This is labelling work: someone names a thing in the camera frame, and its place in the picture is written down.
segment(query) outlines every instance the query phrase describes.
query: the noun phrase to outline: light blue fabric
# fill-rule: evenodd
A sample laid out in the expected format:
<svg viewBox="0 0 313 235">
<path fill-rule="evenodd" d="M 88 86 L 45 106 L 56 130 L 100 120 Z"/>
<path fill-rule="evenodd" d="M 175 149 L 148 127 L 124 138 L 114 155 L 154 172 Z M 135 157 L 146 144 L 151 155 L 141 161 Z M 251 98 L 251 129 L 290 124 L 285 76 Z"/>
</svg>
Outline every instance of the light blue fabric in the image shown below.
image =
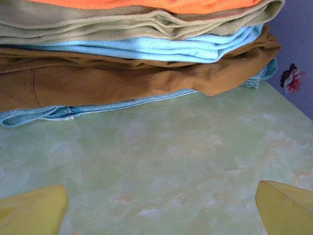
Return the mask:
<svg viewBox="0 0 313 235">
<path fill-rule="evenodd" d="M 242 85 L 258 88 L 260 81 L 271 78 L 276 73 L 276 71 L 277 71 L 277 60 L 276 58 L 274 58 L 271 62 L 269 62 L 267 66 L 265 66 L 262 69 L 262 71 L 260 71 L 257 75 L 250 78 Z M 107 105 L 82 105 L 73 107 L 49 106 L 39 109 L 12 110 L 0 113 L 0 125 L 3 127 L 16 127 L 39 119 L 49 121 L 72 120 L 85 114 L 125 109 L 140 104 L 171 99 L 174 97 L 191 94 L 195 92 L 196 92 L 195 90 L 191 89 L 179 90 L 170 94 L 150 96 L 141 99 L 133 99 Z"/>
<path fill-rule="evenodd" d="M 72 51 L 127 59 L 214 63 L 226 53 L 252 43 L 261 35 L 262 24 L 243 27 L 232 35 L 203 34 L 186 40 L 138 37 L 120 41 L 69 41 L 12 47 Z"/>
<path fill-rule="evenodd" d="M 248 81 L 246 81 L 242 85 L 246 87 L 253 87 L 253 88 L 258 89 L 260 85 L 260 81 L 265 81 L 265 80 L 270 79 L 271 77 L 274 76 L 277 70 L 278 70 L 278 63 L 277 63 L 277 59 L 274 58 L 268 63 L 268 65 L 266 65 L 262 69 L 261 72 L 259 72 L 257 75 L 250 78 Z"/>
</svg>

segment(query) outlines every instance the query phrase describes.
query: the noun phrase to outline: cotton fabric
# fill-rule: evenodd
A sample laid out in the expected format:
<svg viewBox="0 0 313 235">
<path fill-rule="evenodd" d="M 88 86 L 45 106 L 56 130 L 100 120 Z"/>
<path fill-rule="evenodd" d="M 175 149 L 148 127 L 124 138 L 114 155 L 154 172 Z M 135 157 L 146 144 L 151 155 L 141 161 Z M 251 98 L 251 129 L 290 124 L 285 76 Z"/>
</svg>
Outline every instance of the cotton fabric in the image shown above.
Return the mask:
<svg viewBox="0 0 313 235">
<path fill-rule="evenodd" d="M 256 75 L 279 49 L 267 26 L 253 43 L 213 64 L 122 60 L 49 51 L 30 51 L 27 55 L 27 50 L 1 48 L 0 111 L 53 105 L 103 105 L 181 89 L 216 95 Z M 34 54 L 41 53 L 42 56 L 34 58 Z"/>
<path fill-rule="evenodd" d="M 214 63 L 226 53 L 260 36 L 262 25 L 249 26 L 228 36 L 204 34 L 183 41 L 139 37 L 121 41 L 69 41 L 44 45 L 21 45 L 33 50 L 72 51 L 126 59 Z"/>
<path fill-rule="evenodd" d="M 228 9 L 251 7 L 261 0 L 30 0 L 82 9 L 112 9 L 140 5 L 163 8 L 180 14 L 207 14 Z"/>
<path fill-rule="evenodd" d="M 243 83 L 243 86 L 258 88 L 260 81 L 271 78 L 277 71 L 277 60 L 272 59 L 262 71 Z M 179 96 L 192 94 L 197 91 L 192 89 L 179 90 L 173 93 L 149 96 L 139 99 L 122 101 L 107 105 L 82 105 L 82 106 L 49 106 L 39 109 L 24 109 L 11 110 L 7 112 L 0 112 L 0 125 L 3 127 L 16 127 L 35 120 L 49 120 L 49 121 L 66 121 L 73 120 L 77 117 L 86 114 L 114 111 L 125 108 L 134 107 L 155 101 L 162 101 L 166 99 L 176 98 Z"/>
<path fill-rule="evenodd" d="M 56 41 L 135 37 L 183 40 L 205 33 L 228 35 L 273 19 L 285 0 L 263 0 L 248 8 L 211 14 L 172 14 L 144 6 L 85 10 L 25 0 L 0 1 L 0 43 L 40 44 Z"/>
</svg>

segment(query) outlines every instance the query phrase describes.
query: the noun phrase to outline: yellow plastic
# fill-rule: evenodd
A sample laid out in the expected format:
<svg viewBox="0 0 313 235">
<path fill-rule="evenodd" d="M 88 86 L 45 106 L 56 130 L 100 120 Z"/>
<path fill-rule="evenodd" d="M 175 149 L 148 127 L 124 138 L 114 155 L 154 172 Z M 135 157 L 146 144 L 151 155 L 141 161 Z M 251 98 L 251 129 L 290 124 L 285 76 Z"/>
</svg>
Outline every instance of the yellow plastic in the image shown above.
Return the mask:
<svg viewBox="0 0 313 235">
<path fill-rule="evenodd" d="M 260 181 L 255 201 L 268 235 L 313 235 L 313 191 Z"/>
<path fill-rule="evenodd" d="M 57 235 L 67 205 L 62 185 L 0 199 L 0 235 Z"/>
</svg>

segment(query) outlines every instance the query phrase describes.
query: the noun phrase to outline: orange cloth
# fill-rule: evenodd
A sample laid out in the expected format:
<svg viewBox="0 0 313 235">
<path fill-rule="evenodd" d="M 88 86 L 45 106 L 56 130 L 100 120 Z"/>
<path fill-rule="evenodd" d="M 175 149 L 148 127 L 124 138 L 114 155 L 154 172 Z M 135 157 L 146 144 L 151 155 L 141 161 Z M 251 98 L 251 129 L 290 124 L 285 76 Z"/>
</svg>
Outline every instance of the orange cloth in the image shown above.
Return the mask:
<svg viewBox="0 0 313 235">
<path fill-rule="evenodd" d="M 217 11 L 251 7 L 261 0 L 29 0 L 82 9 L 112 9 L 141 5 L 163 8 L 179 14 L 208 14 Z"/>
</svg>

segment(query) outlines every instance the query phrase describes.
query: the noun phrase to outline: purple wall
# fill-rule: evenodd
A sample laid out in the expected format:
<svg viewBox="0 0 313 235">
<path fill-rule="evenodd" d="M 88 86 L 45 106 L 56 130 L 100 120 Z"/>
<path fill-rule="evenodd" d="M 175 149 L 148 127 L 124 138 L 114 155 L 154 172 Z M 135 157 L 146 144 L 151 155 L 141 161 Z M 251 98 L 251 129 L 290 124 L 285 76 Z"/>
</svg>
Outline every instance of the purple wall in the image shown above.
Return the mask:
<svg viewBox="0 0 313 235">
<path fill-rule="evenodd" d="M 282 11 L 268 25 L 282 45 L 277 56 L 278 72 L 268 82 L 313 119 L 313 0 L 286 0 Z M 281 75 L 291 63 L 305 72 L 300 90 L 294 94 L 280 87 Z"/>
</svg>

